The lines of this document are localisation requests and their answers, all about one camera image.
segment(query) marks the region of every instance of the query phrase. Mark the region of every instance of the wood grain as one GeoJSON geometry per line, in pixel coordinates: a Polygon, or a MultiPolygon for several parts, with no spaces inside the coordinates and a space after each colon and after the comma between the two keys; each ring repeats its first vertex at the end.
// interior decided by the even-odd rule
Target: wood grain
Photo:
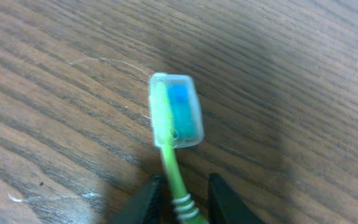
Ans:
{"type": "Polygon", "coordinates": [[[0,223],[106,223],[162,172],[157,71],[196,82],[203,213],[219,172],[267,223],[358,223],[358,0],[0,1],[0,223]]]}

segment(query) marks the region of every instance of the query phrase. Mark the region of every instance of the brown wood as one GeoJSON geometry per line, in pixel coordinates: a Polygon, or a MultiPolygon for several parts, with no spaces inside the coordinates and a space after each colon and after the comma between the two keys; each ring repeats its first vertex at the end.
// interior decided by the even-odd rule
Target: brown wood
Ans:
{"type": "Polygon", "coordinates": [[[358,0],[0,1],[0,223],[105,223],[161,172],[158,71],[196,82],[203,213],[218,172],[267,223],[358,223],[358,0]]]}

